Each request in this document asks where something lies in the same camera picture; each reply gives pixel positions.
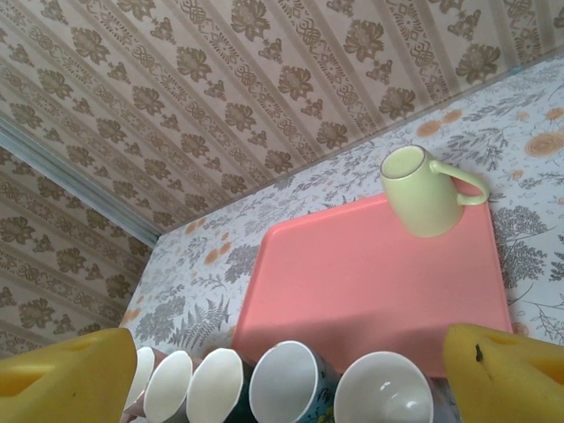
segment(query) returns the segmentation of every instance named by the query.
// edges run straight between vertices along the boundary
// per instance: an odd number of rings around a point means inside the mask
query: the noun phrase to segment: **white mug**
[[[161,361],[145,390],[143,409],[147,420],[188,422],[185,404],[192,370],[192,359],[184,351],[173,352]]]
[[[360,357],[341,377],[336,423],[455,423],[455,415],[430,381],[396,352]]]

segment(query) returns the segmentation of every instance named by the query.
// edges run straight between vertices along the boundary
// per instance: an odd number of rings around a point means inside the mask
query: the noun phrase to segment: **white cup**
[[[259,423],[330,421],[337,383],[337,372],[319,354],[298,341],[280,342],[256,364],[250,407]]]
[[[252,367],[231,349],[210,352],[192,376],[186,399],[190,423],[254,422],[249,405]]]
[[[151,423],[188,421],[184,405],[192,369],[192,359],[184,351],[173,352],[161,361],[152,373],[143,402]]]
[[[372,352],[341,377],[336,423],[450,423],[455,416],[419,368],[401,354]]]
[[[145,388],[151,378],[152,372],[167,357],[163,352],[144,346],[137,350],[137,367],[131,382],[130,392],[125,400],[123,412],[131,416],[144,417],[143,401]]]

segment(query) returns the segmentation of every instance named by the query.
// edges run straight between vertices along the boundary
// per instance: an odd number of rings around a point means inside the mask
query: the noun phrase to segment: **mug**
[[[281,342],[258,361],[250,380],[250,408],[260,423],[332,421],[335,369],[297,341]]]
[[[335,393],[335,422],[455,423],[449,404],[413,362],[372,352],[346,369]]]
[[[210,352],[192,376],[186,400],[190,423],[256,422],[249,405],[253,368],[234,350]]]
[[[186,423],[186,393],[192,379],[193,362],[187,352],[176,351],[153,372],[143,410],[151,423]]]
[[[477,176],[434,158],[419,145],[392,152],[380,166],[386,197],[411,234],[431,237],[446,233],[462,218],[465,205],[487,201],[489,189]],[[477,187],[481,194],[466,196],[450,177]]]
[[[130,393],[125,400],[124,415],[145,417],[143,411],[145,388],[152,373],[165,357],[167,357],[166,354],[150,346],[144,346],[137,350],[137,368],[131,382]]]

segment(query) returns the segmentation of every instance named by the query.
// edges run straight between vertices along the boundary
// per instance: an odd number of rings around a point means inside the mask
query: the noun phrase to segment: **pale green mug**
[[[419,145],[393,151],[382,162],[380,176],[390,206],[407,231],[424,238],[446,233],[462,218],[465,205],[483,204],[489,196],[477,176],[440,162]],[[481,194],[459,193],[451,176]]]

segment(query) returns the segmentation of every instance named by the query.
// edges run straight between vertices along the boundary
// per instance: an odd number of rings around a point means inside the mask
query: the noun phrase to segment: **blue patterned mug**
[[[297,341],[277,344],[258,361],[250,380],[250,408],[259,423],[333,421],[338,373]]]

